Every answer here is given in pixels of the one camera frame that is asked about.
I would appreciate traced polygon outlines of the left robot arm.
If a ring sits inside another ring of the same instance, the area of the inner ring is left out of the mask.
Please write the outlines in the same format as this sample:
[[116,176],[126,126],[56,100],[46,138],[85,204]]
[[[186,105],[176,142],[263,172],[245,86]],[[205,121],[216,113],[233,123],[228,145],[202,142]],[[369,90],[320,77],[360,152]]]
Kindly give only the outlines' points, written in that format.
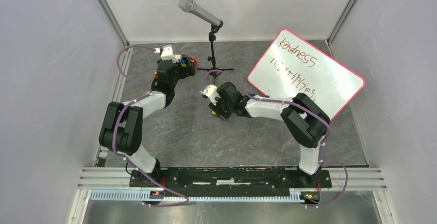
[[99,144],[133,163],[138,172],[143,172],[142,180],[148,186],[157,186],[162,173],[159,161],[142,145],[143,120],[168,107],[175,97],[177,82],[194,76],[196,69],[196,60],[187,55],[176,62],[159,59],[150,93],[125,103],[113,101],[107,106]]

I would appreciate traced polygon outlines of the pink framed whiteboard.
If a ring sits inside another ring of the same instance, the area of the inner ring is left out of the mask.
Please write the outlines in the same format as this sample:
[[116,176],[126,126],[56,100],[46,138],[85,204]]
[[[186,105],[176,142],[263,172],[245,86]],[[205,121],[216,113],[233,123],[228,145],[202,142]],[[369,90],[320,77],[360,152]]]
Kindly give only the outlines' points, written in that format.
[[363,89],[365,80],[288,29],[282,30],[247,76],[263,95],[309,96],[334,119]]

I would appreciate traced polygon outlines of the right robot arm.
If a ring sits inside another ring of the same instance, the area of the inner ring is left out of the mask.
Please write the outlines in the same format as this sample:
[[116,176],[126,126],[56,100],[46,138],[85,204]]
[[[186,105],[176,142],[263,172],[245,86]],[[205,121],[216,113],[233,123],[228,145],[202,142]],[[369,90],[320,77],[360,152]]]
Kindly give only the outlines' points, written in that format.
[[282,121],[300,145],[298,182],[304,187],[311,187],[318,181],[322,169],[320,147],[332,129],[330,117],[308,95],[298,93],[292,98],[273,99],[243,94],[231,82],[219,87],[207,85],[200,93],[210,100],[209,108],[222,120],[234,114]]

